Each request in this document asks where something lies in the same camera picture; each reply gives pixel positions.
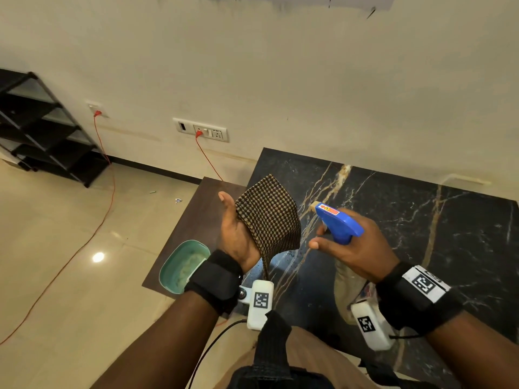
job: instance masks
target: beige pants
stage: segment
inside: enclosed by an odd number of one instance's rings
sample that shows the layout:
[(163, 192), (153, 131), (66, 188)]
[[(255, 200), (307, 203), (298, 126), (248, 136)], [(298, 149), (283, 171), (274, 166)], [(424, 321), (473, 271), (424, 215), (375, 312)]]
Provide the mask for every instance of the beige pants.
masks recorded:
[[(234, 363), (214, 389), (226, 389), (232, 374), (243, 366), (251, 366), (255, 350), (242, 355)], [(366, 375), (353, 365), (345, 356), (308, 333), (293, 326), (287, 340), (287, 357), (289, 365), (301, 367), (311, 373), (319, 373), (327, 377), (335, 389), (377, 389)]]

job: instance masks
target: person's right arm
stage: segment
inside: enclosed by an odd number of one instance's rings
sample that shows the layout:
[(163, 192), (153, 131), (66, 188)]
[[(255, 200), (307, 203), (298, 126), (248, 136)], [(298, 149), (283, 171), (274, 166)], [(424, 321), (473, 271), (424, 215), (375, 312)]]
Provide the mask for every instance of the person's right arm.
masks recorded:
[[(374, 221), (352, 210), (341, 211), (364, 228), (362, 236), (354, 237), (347, 246), (315, 237), (308, 246), (334, 256), (376, 284), (393, 270), (399, 259)], [(317, 235), (323, 235), (324, 231), (321, 225)], [(464, 386), (519, 387), (519, 347), (469, 313), (462, 312), (425, 338)]]

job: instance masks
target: person's left hand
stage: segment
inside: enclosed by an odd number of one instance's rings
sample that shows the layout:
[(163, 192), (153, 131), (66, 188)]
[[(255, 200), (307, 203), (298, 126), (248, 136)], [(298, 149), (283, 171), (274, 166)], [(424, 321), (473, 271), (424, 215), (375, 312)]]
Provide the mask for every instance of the person's left hand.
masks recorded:
[(232, 196), (220, 191), (218, 197), (225, 207), (219, 249), (230, 255), (240, 264), (243, 273), (247, 273), (260, 260), (260, 251), (252, 239), (249, 229), (238, 220)]

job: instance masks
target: hand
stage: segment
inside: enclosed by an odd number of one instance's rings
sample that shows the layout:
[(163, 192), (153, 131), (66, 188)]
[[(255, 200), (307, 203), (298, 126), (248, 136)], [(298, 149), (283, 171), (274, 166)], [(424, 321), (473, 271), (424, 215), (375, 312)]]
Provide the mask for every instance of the hand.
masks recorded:
[(243, 222), (238, 221), (232, 196), (220, 191), (218, 197), (225, 207), (219, 249), (229, 254), (240, 264), (243, 273), (247, 273), (260, 260), (260, 250), (256, 247), (249, 229)]
[[(308, 246), (330, 254), (347, 264), (356, 274), (378, 283), (398, 264), (399, 259), (380, 232), (377, 224), (369, 218), (348, 209), (338, 209), (358, 222), (364, 233), (360, 237), (352, 237), (350, 244), (343, 246), (322, 237), (315, 237)], [(317, 235), (323, 235), (326, 226), (321, 224)]]

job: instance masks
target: shelving rack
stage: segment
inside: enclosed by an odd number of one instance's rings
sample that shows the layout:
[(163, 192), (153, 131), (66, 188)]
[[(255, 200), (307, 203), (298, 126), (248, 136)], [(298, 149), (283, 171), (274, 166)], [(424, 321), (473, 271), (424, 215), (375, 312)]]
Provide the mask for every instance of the shelving rack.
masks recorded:
[[(29, 79), (40, 85), (50, 101), (10, 93)], [(44, 118), (55, 109), (61, 109), (70, 124)], [(81, 142), (71, 138), (78, 132)], [(24, 169), (44, 170), (87, 188), (108, 166), (95, 142), (33, 72), (0, 69), (0, 138), (17, 145), (0, 147), (18, 158)]]

